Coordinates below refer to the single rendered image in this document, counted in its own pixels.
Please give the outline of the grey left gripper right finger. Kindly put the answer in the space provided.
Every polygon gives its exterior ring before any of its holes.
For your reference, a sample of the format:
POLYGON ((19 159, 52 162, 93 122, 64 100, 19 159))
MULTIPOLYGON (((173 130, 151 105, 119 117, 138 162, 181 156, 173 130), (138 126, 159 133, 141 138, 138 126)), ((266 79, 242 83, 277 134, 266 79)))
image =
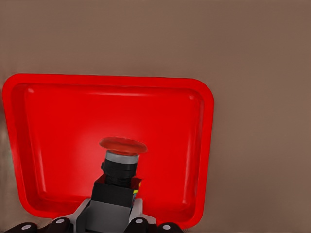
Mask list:
POLYGON ((156 219, 143 213, 143 200, 135 199, 126 233, 156 233, 156 219))

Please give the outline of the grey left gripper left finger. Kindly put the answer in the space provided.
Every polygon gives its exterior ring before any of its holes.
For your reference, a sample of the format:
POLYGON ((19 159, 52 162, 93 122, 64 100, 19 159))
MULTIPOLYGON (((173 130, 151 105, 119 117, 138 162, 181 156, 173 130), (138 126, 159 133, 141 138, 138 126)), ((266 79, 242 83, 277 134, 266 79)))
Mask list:
POLYGON ((86 209, 90 204, 90 198, 72 213, 55 218, 47 228, 47 233, 85 233, 86 232, 86 209))

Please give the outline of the red mushroom push-button switch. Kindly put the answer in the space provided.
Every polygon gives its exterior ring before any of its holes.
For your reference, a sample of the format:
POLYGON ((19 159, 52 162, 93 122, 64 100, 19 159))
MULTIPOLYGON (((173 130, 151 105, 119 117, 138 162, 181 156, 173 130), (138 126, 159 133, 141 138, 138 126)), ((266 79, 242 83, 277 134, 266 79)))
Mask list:
POLYGON ((147 146, 139 141, 107 137, 100 141, 106 149, 101 169, 94 182, 84 229, 90 233, 122 233, 130 214, 141 180, 136 178, 139 155, 147 146))

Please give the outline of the red plastic tray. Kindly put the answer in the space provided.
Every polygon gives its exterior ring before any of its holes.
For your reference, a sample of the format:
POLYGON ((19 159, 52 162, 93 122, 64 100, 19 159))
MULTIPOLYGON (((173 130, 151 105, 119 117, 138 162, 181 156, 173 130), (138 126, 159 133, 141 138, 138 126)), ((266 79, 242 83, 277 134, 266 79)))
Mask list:
POLYGON ((2 89, 19 200, 37 217, 74 212, 102 174, 106 137, 144 143, 137 197, 157 223, 204 211, 214 99, 185 78, 16 74, 2 89))

